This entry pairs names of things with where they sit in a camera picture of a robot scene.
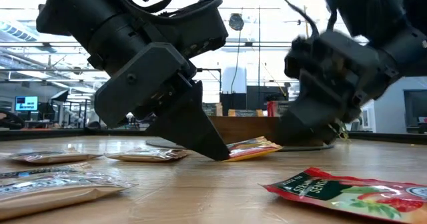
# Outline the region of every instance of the table surface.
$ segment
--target table surface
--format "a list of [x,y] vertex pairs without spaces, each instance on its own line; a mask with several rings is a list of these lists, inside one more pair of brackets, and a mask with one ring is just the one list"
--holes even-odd
[[[58,150],[105,153],[145,145],[145,137],[71,137],[0,142],[0,152]],[[0,160],[1,171],[28,166]],[[174,163],[131,163],[101,157],[94,169],[138,186],[96,201],[38,213],[8,224],[46,223],[381,223],[283,200],[258,184],[292,177],[308,167],[334,175],[427,184],[427,147],[353,140],[323,151],[273,153],[218,163],[192,153]]]

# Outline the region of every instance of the sauce packet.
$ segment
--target sauce packet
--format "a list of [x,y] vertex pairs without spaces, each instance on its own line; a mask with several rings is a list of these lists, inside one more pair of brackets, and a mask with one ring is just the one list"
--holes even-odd
[[257,137],[247,141],[228,144],[227,147],[230,150],[230,158],[224,162],[261,157],[283,148],[281,145],[268,141],[265,137]]
[[140,147],[126,152],[104,155],[122,161],[162,162],[181,159],[187,155],[187,152],[177,149],[144,149]]
[[14,160],[24,161],[36,164],[52,164],[52,163],[66,163],[74,161],[87,161],[102,155],[80,153],[74,148],[64,151],[35,151],[29,153],[12,153],[2,155],[2,157]]
[[134,185],[88,163],[0,173],[0,220],[98,199]]
[[336,177],[312,167],[264,188],[291,201],[397,223],[427,223],[425,185]]

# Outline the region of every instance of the screw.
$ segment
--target screw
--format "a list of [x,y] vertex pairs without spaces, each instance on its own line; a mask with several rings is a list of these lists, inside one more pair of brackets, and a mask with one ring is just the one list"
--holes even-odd
[[136,75],[133,73],[127,74],[127,83],[129,85],[135,85],[136,84]]

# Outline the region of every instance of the monitor screen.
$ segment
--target monitor screen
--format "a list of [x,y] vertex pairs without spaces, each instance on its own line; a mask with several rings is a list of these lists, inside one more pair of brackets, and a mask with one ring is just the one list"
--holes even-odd
[[38,105],[38,97],[16,97],[15,111],[36,111]]

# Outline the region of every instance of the plastic wrapper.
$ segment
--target plastic wrapper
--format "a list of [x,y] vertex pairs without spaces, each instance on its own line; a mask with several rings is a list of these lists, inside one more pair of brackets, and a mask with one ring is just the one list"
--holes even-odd
[[80,153],[74,148],[64,151],[35,151],[29,153],[8,153],[2,157],[14,161],[24,161],[37,164],[67,163],[74,161],[87,161],[102,155]]
[[121,153],[106,153],[106,157],[122,161],[162,162],[175,161],[187,155],[177,149],[144,149],[137,148]]
[[427,223],[425,185],[337,177],[312,167],[264,187],[292,201],[397,223]]
[[247,141],[232,143],[227,145],[230,150],[230,158],[226,161],[241,161],[254,157],[261,157],[275,151],[279,151],[282,146],[268,141],[265,137],[257,137]]
[[0,220],[91,201],[132,186],[90,170],[87,163],[0,173]]

